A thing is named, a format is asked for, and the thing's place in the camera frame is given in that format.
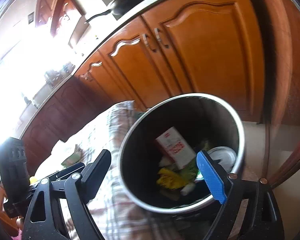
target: trash can rim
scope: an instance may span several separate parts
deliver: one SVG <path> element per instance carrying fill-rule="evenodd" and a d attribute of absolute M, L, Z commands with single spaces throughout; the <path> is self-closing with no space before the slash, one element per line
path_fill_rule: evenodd
<path fill-rule="evenodd" d="M 181 207 L 181 208 L 160 208 L 160 207 L 155 207 L 152 205 L 149 205 L 143 201 L 141 201 L 140 199 L 138 199 L 137 197 L 135 197 L 135 195 L 128 189 L 127 185 L 125 184 L 125 182 L 122 179 L 121 176 L 121 170 L 122 170 L 122 152 L 125 149 L 125 145 L 126 145 L 126 141 L 129 139 L 131 133 L 134 131 L 134 129 L 136 128 L 136 126 L 147 116 L 149 115 L 151 112 L 153 112 L 156 108 L 158 108 L 159 106 L 162 106 L 172 100 L 178 99 L 178 98 L 186 98 L 186 97 L 199 97 L 199 98 L 207 98 L 207 99 L 211 99 L 219 104 L 221 104 L 224 108 L 226 108 L 228 110 L 228 112 L 231 114 L 231 116 L 233 117 L 235 124 L 237 126 L 238 129 L 238 134 L 239 134 L 239 147 L 238 147 L 238 153 L 237 153 L 237 159 L 235 161 L 235 164 L 231 170 L 231 173 L 235 173 L 237 174 L 242 163 L 243 163 L 243 158 L 244 158 L 244 145 L 245 145 L 245 136 L 244 136 L 244 129 L 243 129 L 243 125 L 242 125 L 242 121 L 239 117 L 239 115 L 237 114 L 237 112 L 234 110 L 234 108 L 229 105 L 226 101 L 224 101 L 223 99 L 210 95 L 210 94 L 203 94 L 203 93 L 191 93 L 191 94 L 183 94 L 183 95 L 179 95 L 179 96 L 175 96 L 173 98 L 169 98 L 165 101 L 162 101 L 161 103 L 153 106 L 151 109 L 149 109 L 147 112 L 145 112 L 133 125 L 132 127 L 129 129 L 128 133 L 126 134 L 126 136 L 123 139 L 123 142 L 120 146 L 119 149 L 119 155 L 118 155 L 118 169 L 119 169 L 119 181 L 121 183 L 121 185 L 123 186 L 125 193 L 128 195 L 128 197 L 135 202 L 138 206 L 151 211 L 151 212 L 156 212 L 156 213 L 162 213 L 162 214 L 182 214 L 182 213 L 189 213 L 189 212 L 193 212 L 196 210 L 199 210 L 201 208 L 204 208 L 208 205 L 210 205 L 211 203 L 213 203 L 215 200 L 212 197 L 212 195 L 207 196 L 205 199 L 203 199 L 202 201 L 195 203 L 193 205 L 190 206 L 186 206 L 186 207 Z"/>

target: garbage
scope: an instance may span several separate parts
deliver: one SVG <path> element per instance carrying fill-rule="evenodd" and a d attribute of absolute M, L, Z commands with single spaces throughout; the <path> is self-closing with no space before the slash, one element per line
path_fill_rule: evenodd
<path fill-rule="evenodd" d="M 188 181 L 183 179 L 180 175 L 166 168 L 161 168 L 158 172 L 160 178 L 157 180 L 157 184 L 168 188 L 177 189 L 184 187 L 188 184 Z"/>
<path fill-rule="evenodd" d="M 204 180 L 197 166 L 196 153 L 174 127 L 160 135 L 156 142 L 163 154 L 158 164 L 161 168 L 158 172 L 160 178 L 156 181 L 161 187 L 159 192 L 178 201 L 190 194 L 196 183 Z M 213 161 L 231 172 L 237 157 L 233 149 L 223 146 L 212 148 L 208 139 L 204 139 L 197 149 L 207 151 Z"/>
<path fill-rule="evenodd" d="M 190 192 L 192 192 L 194 190 L 194 188 L 195 188 L 195 184 L 193 182 L 190 182 L 182 188 L 182 190 L 180 191 L 180 194 L 182 196 L 186 196 Z"/>

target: wooden cabinet door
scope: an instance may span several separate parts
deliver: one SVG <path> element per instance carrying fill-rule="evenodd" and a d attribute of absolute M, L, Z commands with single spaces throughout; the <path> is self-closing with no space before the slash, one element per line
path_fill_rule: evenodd
<path fill-rule="evenodd" d="M 264 59 L 250 0 L 167 0 L 142 17 L 183 90 L 216 95 L 244 120 L 260 120 Z"/>
<path fill-rule="evenodd" d="M 109 65 L 98 51 L 88 58 L 75 76 L 94 93 L 105 95 L 112 104 L 132 100 L 130 94 L 115 80 Z"/>
<path fill-rule="evenodd" d="M 10 218 L 4 211 L 3 202 L 7 200 L 6 191 L 3 188 L 2 182 L 0 183 L 0 223 L 2 224 L 4 230 L 10 236 L 18 235 L 18 226 L 17 226 L 17 218 Z"/>
<path fill-rule="evenodd" d="M 141 17 L 128 23 L 99 49 L 141 110 L 181 93 L 154 36 Z"/>
<path fill-rule="evenodd" d="M 108 98 L 86 89 L 76 76 L 69 78 L 42 106 L 22 136 L 29 174 L 35 174 L 59 140 L 68 140 L 110 106 Z"/>
<path fill-rule="evenodd" d="M 55 6 L 56 0 L 38 0 L 36 25 L 46 24 Z"/>

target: white carton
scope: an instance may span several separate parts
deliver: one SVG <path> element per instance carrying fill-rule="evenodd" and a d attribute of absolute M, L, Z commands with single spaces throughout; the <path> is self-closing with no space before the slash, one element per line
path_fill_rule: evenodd
<path fill-rule="evenodd" d="M 177 167 L 183 169 L 193 158 L 196 157 L 194 150 L 176 130 L 171 127 L 157 139 L 165 152 L 176 162 Z"/>

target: blue clip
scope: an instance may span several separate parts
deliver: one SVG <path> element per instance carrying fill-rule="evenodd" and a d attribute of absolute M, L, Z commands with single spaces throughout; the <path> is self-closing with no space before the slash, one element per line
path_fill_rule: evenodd
<path fill-rule="evenodd" d="M 224 204 L 227 196 L 223 181 L 202 151 L 197 154 L 197 166 L 203 175 L 213 198 L 218 200 L 221 204 Z"/>

